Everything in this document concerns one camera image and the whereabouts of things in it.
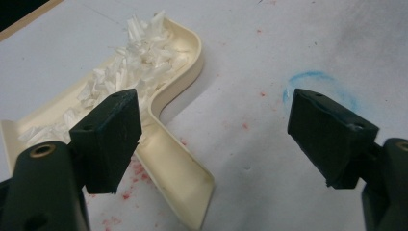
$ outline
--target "blue stain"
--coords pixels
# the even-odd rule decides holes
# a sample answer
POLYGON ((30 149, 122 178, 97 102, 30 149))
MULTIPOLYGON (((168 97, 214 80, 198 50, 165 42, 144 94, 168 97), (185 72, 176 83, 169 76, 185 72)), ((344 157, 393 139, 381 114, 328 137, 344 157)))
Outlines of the blue stain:
POLYGON ((356 112, 358 103, 354 96, 335 78, 322 71, 306 71, 294 75, 283 90, 282 101, 288 113, 291 109, 294 89, 312 90, 326 95, 336 102, 356 112))

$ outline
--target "white table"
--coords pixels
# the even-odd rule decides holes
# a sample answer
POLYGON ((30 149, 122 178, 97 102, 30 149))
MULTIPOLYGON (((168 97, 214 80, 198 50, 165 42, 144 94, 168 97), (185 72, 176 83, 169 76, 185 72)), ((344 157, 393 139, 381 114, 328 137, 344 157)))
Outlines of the white table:
MULTIPOLYGON (((405 0, 65 0, 0 42, 0 118, 49 101, 126 44, 128 18, 160 10, 204 43, 201 75, 162 115, 216 178, 202 229, 365 230, 365 183, 326 188, 287 134, 291 92, 339 101, 380 127, 380 144, 407 139, 405 0)), ((185 229, 152 184, 138 183, 126 201, 125 189, 87 196, 93 230, 185 229)))

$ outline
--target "table surface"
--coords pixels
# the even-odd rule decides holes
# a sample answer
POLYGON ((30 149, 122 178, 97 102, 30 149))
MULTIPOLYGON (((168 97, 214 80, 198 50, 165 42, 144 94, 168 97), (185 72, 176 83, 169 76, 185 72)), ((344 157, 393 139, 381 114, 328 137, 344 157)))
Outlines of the table surface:
MULTIPOLYGON (((65 0, 0 42, 0 118, 19 120, 165 10, 200 35, 205 65, 161 120, 215 176, 203 230, 365 230, 356 190, 326 188, 287 134, 294 88, 326 94, 408 138, 405 0, 65 0)), ((10 177, 0 144, 0 180, 10 177)), ((152 183, 87 195, 92 230, 185 230, 152 183)))

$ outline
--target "blue marker scribble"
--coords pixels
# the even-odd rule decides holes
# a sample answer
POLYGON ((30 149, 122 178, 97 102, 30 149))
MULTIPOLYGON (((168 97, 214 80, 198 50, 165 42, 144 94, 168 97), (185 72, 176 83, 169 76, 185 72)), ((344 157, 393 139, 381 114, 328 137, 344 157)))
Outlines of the blue marker scribble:
POLYGON ((294 89, 312 90, 342 104, 349 110, 358 110, 357 100, 335 78, 322 71, 307 71, 294 75, 283 90, 282 101, 287 113, 291 110, 294 89))

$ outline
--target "beige dustpan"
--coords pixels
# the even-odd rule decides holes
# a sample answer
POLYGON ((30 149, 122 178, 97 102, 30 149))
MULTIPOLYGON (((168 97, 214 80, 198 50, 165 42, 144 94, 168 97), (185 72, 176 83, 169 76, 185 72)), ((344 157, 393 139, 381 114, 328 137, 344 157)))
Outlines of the beige dustpan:
MULTIPOLYGON (((138 146, 136 154, 178 218, 190 229, 198 230, 210 202, 214 177, 194 159, 182 143, 167 131, 159 121, 159 115, 164 106, 199 75, 203 66, 202 45, 196 33, 168 19, 165 25, 174 33, 171 45, 188 50, 186 55, 189 61, 175 73, 171 82, 152 96, 148 106, 149 125, 143 128, 143 133, 148 136, 138 146)), ((76 97, 90 78, 91 74, 17 122, 1 121, 0 128, 10 172, 13 172, 19 153, 27 148, 18 137, 30 127, 59 121, 69 107, 79 107, 80 102, 76 97)))

